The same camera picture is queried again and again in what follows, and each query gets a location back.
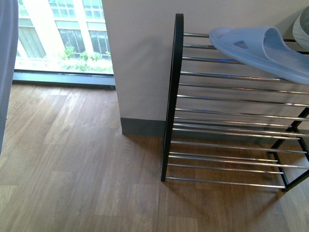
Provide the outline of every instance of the floor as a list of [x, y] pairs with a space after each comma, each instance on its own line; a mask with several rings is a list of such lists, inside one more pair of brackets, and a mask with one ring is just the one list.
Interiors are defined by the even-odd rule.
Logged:
[[161, 151], [121, 134], [113, 90], [13, 85], [0, 232], [309, 231], [308, 179], [287, 193], [161, 183]]

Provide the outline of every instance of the chrome bar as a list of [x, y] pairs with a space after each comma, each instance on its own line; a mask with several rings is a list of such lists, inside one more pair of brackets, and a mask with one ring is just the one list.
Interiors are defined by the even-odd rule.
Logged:
[[236, 163], [236, 164], [257, 165], [257, 166], [264, 166], [264, 167], [298, 168], [298, 169], [309, 170], [308, 166], [288, 165], [288, 164], [244, 162], [244, 161], [233, 161], [233, 160], [224, 160], [224, 159], [209, 159], [209, 158], [187, 157], [187, 156], [169, 156], [169, 158], [185, 159], [185, 160], [190, 159], [190, 160], [212, 161], [212, 162], [221, 162], [221, 163]]
[[180, 177], [171, 177], [171, 176], [167, 176], [166, 179], [170, 179], [170, 180], [185, 180], [185, 181], [197, 181], [197, 182], [207, 182], [207, 183], [215, 183], [215, 184], [246, 185], [246, 186], [256, 186], [256, 187], [266, 187], [266, 188], [285, 189], [285, 186], [247, 184], [247, 183], [238, 183], [238, 182], [229, 182], [229, 181], [202, 180], [202, 179], [180, 178]]
[[197, 84], [187, 84], [187, 83], [179, 83], [179, 85], [180, 86], [185, 86], [185, 87], [218, 88], [218, 89], [259, 91], [259, 92], [272, 92], [272, 93], [275, 92], [275, 93], [309, 94], [309, 92], [277, 90], [277, 89], [261, 89], [261, 88], [246, 88], [246, 87], [224, 87], [224, 86], [197, 85]]
[[225, 64], [243, 64], [234, 59], [214, 59], [214, 58], [199, 58], [199, 57], [183, 57], [183, 60], [212, 62], [212, 63], [225, 63]]
[[237, 168], [219, 168], [219, 167], [196, 166], [196, 165], [175, 164], [175, 163], [169, 163], [168, 166], [181, 167], [181, 168], [200, 168], [200, 169], [213, 169], [223, 171], [250, 172], [250, 173], [265, 173], [265, 174], [279, 174], [279, 175], [283, 174], [283, 172], [271, 172], [271, 171], [250, 170], [250, 169], [237, 169]]
[[197, 130], [197, 129], [173, 128], [173, 131], [201, 132], [201, 133], [208, 133], [208, 134], [222, 134], [222, 135], [233, 135], [233, 136], [248, 136], [248, 137], [255, 137], [255, 138], [274, 138], [274, 139], [286, 139], [286, 140], [299, 140], [299, 138], [294, 138], [294, 137], [283, 137], [283, 136], [261, 135], [261, 134], [241, 134], [241, 133]]
[[200, 38], [209, 38], [208, 34], [200, 34], [200, 33], [184, 33], [185, 37], [200, 37]]
[[204, 114], [230, 115], [230, 116], [255, 116], [255, 117], [280, 118], [280, 119], [297, 120], [297, 121], [309, 121], [309, 118], [305, 118], [305, 117], [286, 117], [286, 116], [275, 116], [275, 115], [258, 115], [258, 114], [249, 114], [249, 113], [234, 113], [234, 112], [224, 112], [224, 111], [179, 109], [179, 108], [176, 108], [175, 110], [181, 111], [181, 112], [190, 112], [190, 113], [204, 113]]
[[186, 43], [186, 44], [183, 45], [183, 47], [216, 50], [216, 48], [213, 45], [201, 45], [201, 44]]
[[185, 76], [202, 76], [202, 77], [216, 77], [225, 79], [235, 79], [235, 80], [250, 80], [250, 81], [280, 81], [283, 83], [291, 83], [290, 81], [281, 79], [279, 77], [265, 77], [265, 76], [244, 76], [244, 75], [233, 75], [233, 74], [223, 74], [223, 73], [211, 73], [211, 72], [188, 72], [181, 71], [181, 75]]
[[282, 106], [295, 106], [295, 107], [309, 107], [309, 104], [299, 103], [284, 103], [276, 101], [256, 101], [256, 100], [242, 100], [233, 98], [216, 98], [207, 96], [188, 96], [188, 95], [177, 95], [178, 98], [198, 99], [198, 100], [209, 100], [209, 101], [221, 101], [221, 102], [240, 102], [240, 103], [254, 103], [254, 104], [268, 104], [268, 105], [282, 105]]
[[191, 121], [201, 121], [201, 122], [219, 122], [219, 123], [231, 123], [231, 124], [241, 124], [248, 126], [267, 126], [267, 127], [278, 127], [278, 128], [290, 128], [291, 125], [280, 125], [280, 124], [267, 124], [267, 123], [258, 123], [258, 122], [237, 122], [237, 121], [227, 121], [227, 120], [203, 120], [191, 117], [174, 117], [174, 119], [180, 120], [191, 120]]
[[205, 154], [194, 154], [194, 153], [184, 153], [184, 152], [169, 152], [172, 155], [183, 155], [183, 156], [201, 156], [201, 157], [211, 157], [211, 158], [223, 158], [232, 160], [251, 160], [251, 161], [262, 161], [262, 162], [277, 162], [275, 159], [255, 159], [255, 158], [242, 158], [242, 157], [230, 157], [230, 156], [217, 156], [217, 155], [205, 155]]
[[270, 131], [270, 130], [249, 130], [249, 129], [238, 129], [232, 127], [221, 127], [221, 126], [211, 126], [211, 125], [194, 125], [194, 124], [185, 124], [185, 123], [174, 123], [174, 126], [178, 127], [187, 127], [187, 128], [203, 128], [210, 130], [222, 130], [222, 131], [240, 131], [240, 132], [249, 132], [249, 133], [263, 133], [263, 134], [275, 134], [275, 135], [285, 135], [285, 136], [297, 136], [297, 137], [309, 137], [309, 134], [295, 133], [295, 132], [285, 132], [285, 131]]
[[243, 149], [243, 150], [256, 150], [256, 151], [267, 151], [267, 152], [283, 152], [283, 153], [297, 153], [297, 154], [306, 154], [306, 151], [294, 151], [294, 150], [281, 150], [273, 148], [262, 148], [254, 146], [230, 146], [222, 144], [205, 144], [205, 143], [193, 143], [193, 142], [183, 142], [183, 141], [171, 141], [172, 144], [185, 144], [185, 145], [196, 145], [196, 146], [211, 146], [211, 147], [224, 147], [231, 149]]

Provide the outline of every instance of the black metal leg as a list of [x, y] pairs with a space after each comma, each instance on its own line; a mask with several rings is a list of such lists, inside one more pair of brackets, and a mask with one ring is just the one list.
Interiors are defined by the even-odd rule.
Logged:
[[168, 167], [170, 141], [172, 138], [178, 85], [182, 66], [182, 58], [183, 58], [183, 14], [176, 14], [172, 61], [171, 61], [170, 78], [169, 78], [168, 108], [166, 115], [164, 141], [163, 141], [161, 181], [165, 181], [166, 171]]
[[[309, 108], [306, 107], [306, 108], [299, 114], [298, 117], [307, 117], [308, 115], [309, 115]], [[294, 121], [294, 122], [291, 124], [292, 127], [288, 128], [288, 129], [286, 130], [286, 132], [292, 132], [292, 131], [293, 131], [293, 132], [299, 132], [298, 126], [300, 125], [301, 122], [302, 122], [302, 121]], [[285, 141], [284, 139], [278, 139], [278, 140], [274, 143], [274, 145], [273, 145], [271, 148], [273, 148], [273, 149], [279, 148], [279, 147], [282, 145], [282, 143], [283, 143], [284, 141]], [[305, 156], [306, 156], [307, 160], [309, 161], [309, 151], [308, 151], [308, 147], [307, 147], [307, 145], [306, 145], [306, 143], [305, 143], [305, 140], [304, 140], [302, 137], [300, 137], [299, 140], [298, 140], [298, 142], [299, 142], [299, 144], [300, 144], [302, 150], [303, 150], [303, 151], [306, 151]], [[281, 161], [280, 161], [280, 158], [279, 158], [278, 154], [277, 154], [276, 152], [270, 152], [270, 153], [273, 154], [274, 158], [277, 160], [277, 164], [281, 164]], [[284, 185], [285, 185], [285, 189], [282, 190], [282, 191], [284, 191], [284, 192], [289, 191], [291, 188], [293, 188], [294, 186], [298, 185], [300, 182], [302, 182], [302, 181], [305, 180], [307, 177], [309, 177], [309, 170], [308, 170], [308, 171], [304, 172], [302, 175], [300, 175], [298, 178], [296, 178], [295, 180], [293, 180], [292, 182], [289, 182], [289, 181], [288, 181], [288, 178], [287, 178], [287, 176], [286, 176], [286, 174], [285, 174], [284, 169], [283, 169], [283, 168], [279, 168], [279, 171], [280, 171], [280, 172], [283, 172], [283, 174], [281, 174], [281, 177], [282, 177], [282, 180], [283, 180]]]

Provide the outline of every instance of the slipper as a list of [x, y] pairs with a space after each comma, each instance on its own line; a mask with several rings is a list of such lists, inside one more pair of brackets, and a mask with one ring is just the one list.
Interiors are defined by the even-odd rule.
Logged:
[[309, 85], [309, 57], [290, 49], [275, 27], [215, 28], [209, 38], [215, 48], [239, 62]]

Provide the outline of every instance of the gray baseboard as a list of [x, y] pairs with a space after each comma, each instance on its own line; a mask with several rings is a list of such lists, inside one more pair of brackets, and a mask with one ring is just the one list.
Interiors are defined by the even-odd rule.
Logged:
[[165, 121], [120, 118], [122, 134], [142, 136], [164, 136]]
[[[141, 135], [141, 136], [164, 136], [165, 121], [159, 120], [144, 120], [135, 118], [121, 118], [122, 133], [127, 135]], [[302, 130], [301, 133], [309, 134], [308, 130]], [[195, 138], [213, 141], [230, 141], [230, 142], [244, 142], [244, 143], [258, 143], [258, 144], [273, 144], [276, 139], [272, 138], [254, 138], [247, 136], [232, 136], [232, 135], [218, 135], [206, 133], [179, 133], [173, 132], [173, 137], [176, 138]], [[305, 142], [309, 144], [309, 139], [304, 138]], [[297, 145], [297, 141], [286, 140], [285, 144]]]

